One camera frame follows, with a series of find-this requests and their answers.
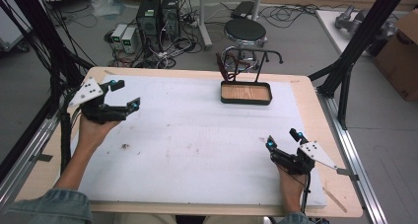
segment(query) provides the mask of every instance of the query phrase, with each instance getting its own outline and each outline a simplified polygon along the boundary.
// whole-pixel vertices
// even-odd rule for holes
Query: sleeve
[[[31,223],[92,223],[89,199],[76,190],[53,188],[44,196],[11,204],[7,211],[28,213]]]
[[[302,212],[289,213],[279,224],[311,224],[310,219]]]

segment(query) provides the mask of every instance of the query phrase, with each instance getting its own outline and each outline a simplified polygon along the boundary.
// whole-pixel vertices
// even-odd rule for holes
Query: person
[[[21,200],[11,204],[8,211],[31,214],[33,216],[32,224],[92,223],[93,215],[89,199],[85,194],[78,192],[78,188],[93,154],[105,140],[107,134],[119,123],[120,121],[112,121],[97,124],[81,115],[76,150],[53,188],[37,199]],[[278,167],[278,170],[281,178],[280,190],[287,213],[279,223],[310,223],[308,217],[301,212],[300,206],[300,197],[304,188],[302,184],[305,183],[306,176],[290,176],[284,169]],[[205,223],[215,221],[209,220],[205,220]]]

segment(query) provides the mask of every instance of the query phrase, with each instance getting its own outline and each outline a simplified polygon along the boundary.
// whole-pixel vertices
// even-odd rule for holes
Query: hand
[[[105,124],[98,124],[89,121],[81,114],[77,150],[83,150],[84,152],[93,154],[103,143],[107,134],[119,123],[120,121],[111,121]]]
[[[288,213],[301,211],[301,194],[304,190],[307,175],[289,175],[287,170],[277,166],[280,173],[280,192]]]

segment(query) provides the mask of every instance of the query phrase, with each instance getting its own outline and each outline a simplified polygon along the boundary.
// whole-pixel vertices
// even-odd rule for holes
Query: wooden table
[[[219,72],[156,70],[131,68],[96,67],[89,71],[88,77],[94,77],[98,82],[105,75],[134,75],[147,77],[173,77],[193,79],[219,79]],[[253,74],[241,74],[240,80],[251,81]],[[260,82],[289,82],[292,86],[305,131],[320,144],[329,157],[339,168],[345,168],[335,140],[326,121],[325,115],[316,97],[314,87],[306,76],[293,75],[260,75]],[[50,162],[37,162],[26,183],[21,189],[17,200],[31,199],[43,195],[57,179],[60,164],[60,128],[53,133],[45,146],[43,154],[52,155]],[[327,199],[325,208],[309,208],[307,215],[311,217],[359,217],[363,211],[356,191],[348,177],[337,175],[319,163],[318,168],[323,191]],[[99,212],[137,212],[166,214],[203,214],[203,215],[259,215],[283,216],[283,209],[277,206],[254,205],[214,205],[214,204],[164,204],[139,202],[92,202],[93,211]]]

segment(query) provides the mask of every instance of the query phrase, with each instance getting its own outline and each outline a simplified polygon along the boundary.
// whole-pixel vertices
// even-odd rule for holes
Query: gray floor
[[[63,9],[74,11],[89,4],[89,0],[69,1]],[[208,7],[207,14],[210,16],[222,8],[221,5]],[[103,40],[105,33],[113,30],[117,23],[131,22],[136,9],[123,7],[121,15],[98,17],[96,24],[91,11],[92,7],[89,7],[78,12],[79,24],[70,23],[68,29],[98,65],[106,65],[112,57],[109,45]],[[228,11],[216,14],[228,15]],[[213,18],[209,22],[226,20]],[[259,19],[259,23],[267,29],[265,48],[279,51],[285,61],[278,65],[277,59],[272,58],[265,65],[264,73],[310,75],[338,57],[325,29],[315,17],[303,15],[288,29],[277,29],[263,19]],[[232,43],[222,36],[222,26],[207,25],[207,28],[213,48],[176,58],[174,69],[217,70],[215,53]],[[12,52],[0,58],[0,80],[4,86],[0,94],[2,161],[47,98],[48,74],[33,52]],[[319,79],[313,84],[318,86],[322,81]],[[414,223],[418,219],[418,176],[414,170],[418,165],[417,118],[418,103],[404,102],[371,58],[362,57],[352,72],[347,125],[388,223]],[[95,214],[97,223],[109,223],[109,216],[111,214]],[[367,214],[361,218],[329,220],[331,223],[370,223]],[[0,217],[0,222],[27,223],[27,218],[6,214]]]

